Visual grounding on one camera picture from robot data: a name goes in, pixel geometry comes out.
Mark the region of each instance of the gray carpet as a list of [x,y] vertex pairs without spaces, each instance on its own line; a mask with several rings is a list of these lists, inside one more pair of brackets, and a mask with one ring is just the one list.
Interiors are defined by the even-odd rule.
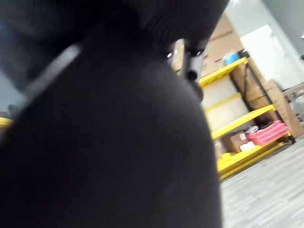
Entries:
[[304,228],[304,139],[221,183],[224,228]]

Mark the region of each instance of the white wall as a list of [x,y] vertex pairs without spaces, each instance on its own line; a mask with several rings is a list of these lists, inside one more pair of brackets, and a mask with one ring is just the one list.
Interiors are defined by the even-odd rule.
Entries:
[[304,81],[304,63],[299,59],[299,53],[261,0],[231,0],[226,9],[226,14],[240,37],[264,25],[269,25],[284,50],[285,57],[290,60],[297,74],[296,77],[300,81]]

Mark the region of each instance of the metal shelf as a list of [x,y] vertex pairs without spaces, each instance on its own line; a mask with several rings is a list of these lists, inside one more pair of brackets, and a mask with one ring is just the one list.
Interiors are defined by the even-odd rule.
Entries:
[[227,66],[222,67],[221,69],[219,69],[217,71],[212,72],[211,74],[204,76],[203,78],[201,78],[199,80],[199,85],[200,85],[200,87],[204,87],[214,81],[217,81],[217,80],[221,79],[222,77],[228,75],[238,65],[246,64],[246,63],[248,63],[247,58],[246,57],[241,58]]
[[211,137],[212,137],[212,139],[217,139],[217,138],[221,137],[222,135],[226,134],[227,132],[230,132],[231,130],[247,123],[250,120],[253,120],[254,118],[256,118],[256,117],[258,117],[258,116],[260,116],[260,115],[262,115],[262,114],[264,114],[264,113],[266,113],[270,110],[273,110],[273,111],[276,110],[275,107],[272,104],[268,105],[266,107],[254,110],[254,111],[236,119],[235,121],[232,121],[232,122],[228,123],[224,127],[213,131],[211,133]]

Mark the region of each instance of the black fabric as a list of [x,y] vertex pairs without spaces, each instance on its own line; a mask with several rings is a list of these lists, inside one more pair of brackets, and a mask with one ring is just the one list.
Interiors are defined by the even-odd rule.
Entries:
[[208,40],[228,0],[1,0],[0,69],[20,91],[65,48],[121,8],[157,45]]
[[0,227],[221,227],[199,100],[135,20],[88,36],[0,153]]

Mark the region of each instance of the yellow shelving unit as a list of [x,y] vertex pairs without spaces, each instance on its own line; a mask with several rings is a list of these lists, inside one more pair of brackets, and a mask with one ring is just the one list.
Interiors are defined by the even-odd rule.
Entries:
[[220,129],[217,129],[215,131],[213,131],[211,133],[211,137],[212,139],[217,139],[219,137],[221,137],[222,135],[230,132],[231,130],[247,123],[248,121],[250,120],[253,120],[254,118],[260,116],[261,114],[264,114],[270,110],[273,110],[275,111],[275,107],[271,104],[271,105],[268,105],[266,107],[263,107],[263,108],[259,108],[257,110],[254,110],[240,118],[238,118],[237,120],[235,121],[232,121],[230,123],[228,123],[227,125],[225,125],[224,127],[220,128]]
[[[204,87],[210,83],[213,83],[227,75],[231,71],[233,71],[234,68],[236,68],[240,64],[247,64],[248,60],[244,57],[242,59],[239,59],[238,61],[229,64],[205,77],[203,77],[201,80],[199,80],[200,87]],[[214,107],[218,107],[219,105],[225,104],[229,99],[240,97],[241,94],[237,93],[231,98],[228,98],[227,100],[224,100],[213,107],[207,108],[205,111],[210,111]],[[275,111],[275,107],[271,104],[266,107],[254,110],[228,124],[225,126],[213,131],[211,133],[212,139],[217,139],[224,134],[230,132],[231,130],[249,122],[250,120],[253,120],[254,118],[269,112],[269,111]],[[258,160],[262,159],[263,157],[271,154],[278,148],[282,147],[284,145],[284,142],[280,142],[279,139],[282,137],[289,137],[291,134],[288,132],[287,134],[280,136],[271,142],[269,142],[266,145],[256,145],[251,151],[248,152],[240,152],[240,153],[225,153],[222,155],[220,159],[217,160],[217,169],[219,176],[221,180],[231,176],[232,174],[242,170],[243,168],[257,162]]]
[[241,58],[227,66],[224,66],[223,68],[212,72],[211,74],[208,74],[206,76],[204,76],[203,78],[201,78],[199,80],[199,85],[200,87],[204,87],[216,80],[221,79],[222,77],[228,75],[231,71],[233,71],[234,68],[236,68],[238,65],[240,64],[247,64],[248,60],[246,57]]
[[222,157],[217,160],[217,169],[221,180],[257,162],[278,148],[284,146],[284,142],[277,142],[277,140],[290,135],[291,134],[288,132],[284,136],[280,136],[266,145],[256,145],[251,151],[248,152],[223,154]]
[[8,118],[0,117],[0,127],[7,127],[11,123],[11,120]]

